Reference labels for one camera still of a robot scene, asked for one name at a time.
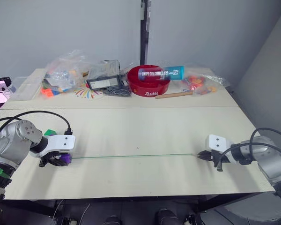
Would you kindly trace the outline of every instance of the plastic bag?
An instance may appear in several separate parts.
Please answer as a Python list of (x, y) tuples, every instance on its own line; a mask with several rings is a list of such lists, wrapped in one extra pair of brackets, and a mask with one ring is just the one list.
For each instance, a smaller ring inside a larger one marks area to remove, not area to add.
[(185, 67), (185, 77), (181, 81), (182, 91), (193, 91), (193, 95), (216, 92), (229, 86), (229, 82), (216, 76), (209, 68)]
[(87, 72), (89, 62), (80, 50), (74, 50), (60, 56), (46, 66), (46, 75), (42, 81), (42, 92), (53, 95), (73, 90), (83, 82), (82, 75)]

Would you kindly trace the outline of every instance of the black cable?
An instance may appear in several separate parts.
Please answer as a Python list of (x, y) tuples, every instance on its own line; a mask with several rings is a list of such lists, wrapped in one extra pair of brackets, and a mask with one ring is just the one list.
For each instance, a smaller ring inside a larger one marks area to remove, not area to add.
[(215, 210), (218, 214), (220, 214), (222, 217), (224, 217), (226, 220), (228, 220), (232, 225), (234, 225), (234, 223), (229, 220), (225, 215), (223, 215), (222, 213), (220, 213), (218, 210)]
[(52, 114), (52, 115), (55, 115), (55, 116), (58, 116), (58, 117), (62, 118), (62, 119), (66, 122), (66, 124), (67, 124), (67, 126), (68, 126), (67, 131), (65, 132), (65, 134), (72, 134), (70, 123), (69, 123), (63, 116), (61, 116), (61, 115), (59, 115), (59, 114), (57, 114), (57, 113), (54, 113), (54, 112), (43, 111), (43, 110), (34, 110), (34, 111), (23, 112), (23, 113), (20, 113), (20, 114), (18, 114), (18, 115), (16, 115), (16, 116), (10, 118), (8, 121), (6, 121), (6, 122), (0, 127), (0, 132), (1, 132), (1, 131), (4, 129), (4, 127), (5, 127), (8, 123), (10, 123), (11, 121), (16, 120), (16, 118), (18, 118), (18, 117), (20, 117), (20, 116), (24, 116), (24, 115), (31, 114), (31, 113), (48, 113), (48, 114)]
[(12, 119), (13, 117), (3, 117), (3, 118), (0, 118), (0, 121), (3, 121), (3, 120), (9, 120), (9, 119)]
[(261, 128), (257, 128), (256, 130), (254, 130), (254, 132), (252, 133), (251, 137), (250, 137), (250, 145), (249, 145), (249, 152), (250, 152), (250, 157), (251, 159), (253, 160), (253, 149), (252, 149), (252, 142), (253, 142), (253, 139), (254, 139), (254, 136), (255, 134), (260, 131), (260, 130), (270, 130), (272, 132), (275, 132), (279, 135), (281, 135), (281, 132), (279, 130), (275, 130), (275, 129), (272, 129), (272, 128), (267, 128), (267, 127), (261, 127)]
[(252, 143), (244, 143), (244, 144), (238, 144), (236, 146), (233, 146), (231, 148), (228, 148), (227, 150), (225, 150), (221, 156), (219, 157), (219, 159), (217, 160), (216, 163), (214, 163), (214, 166), (217, 167), (217, 165), (219, 164), (219, 162), (221, 161), (221, 159), (230, 151), (234, 150), (234, 149), (238, 149), (240, 147), (243, 147), (243, 146), (247, 146), (247, 145), (262, 145), (262, 146), (267, 146), (267, 147), (270, 147), (272, 149), (275, 149), (277, 150), (278, 152), (281, 153), (281, 149), (279, 149), (278, 147), (276, 146), (273, 146), (273, 145), (270, 145), (270, 144), (266, 144), (266, 143), (259, 143), (259, 142), (252, 142)]

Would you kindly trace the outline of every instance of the gray wall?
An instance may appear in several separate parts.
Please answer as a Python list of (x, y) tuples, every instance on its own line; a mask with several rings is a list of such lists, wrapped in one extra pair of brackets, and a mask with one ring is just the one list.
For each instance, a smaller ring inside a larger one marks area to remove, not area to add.
[[(281, 18), (237, 86), (235, 96), (256, 127), (281, 131)], [(281, 137), (263, 133), (281, 147)]]
[(0, 0), (0, 77), (28, 76), (73, 49), (139, 63), (140, 19), (140, 0)]
[(237, 84), (281, 15), (281, 0), (153, 0), (148, 64), (195, 62)]

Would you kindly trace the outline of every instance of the red bowl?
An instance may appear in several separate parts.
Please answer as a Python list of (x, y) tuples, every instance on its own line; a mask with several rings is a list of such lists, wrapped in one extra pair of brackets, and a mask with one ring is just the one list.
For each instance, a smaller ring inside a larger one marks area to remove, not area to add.
[(142, 68), (155, 68), (158, 66), (154, 65), (141, 65), (138, 67), (132, 68), (128, 74), (128, 83), (132, 90), (132, 92), (136, 95), (143, 96), (143, 97), (155, 97), (156, 95), (164, 94), (168, 87), (170, 80), (166, 81), (155, 81), (155, 82), (142, 82), (139, 80), (139, 69)]

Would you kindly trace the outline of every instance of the plastic bottle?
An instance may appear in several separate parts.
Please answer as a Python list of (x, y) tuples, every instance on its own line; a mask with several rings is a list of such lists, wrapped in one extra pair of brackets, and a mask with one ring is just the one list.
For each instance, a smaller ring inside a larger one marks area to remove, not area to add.
[(144, 82), (163, 80), (182, 80), (184, 77), (184, 67), (151, 67), (141, 68), (138, 72), (139, 80)]

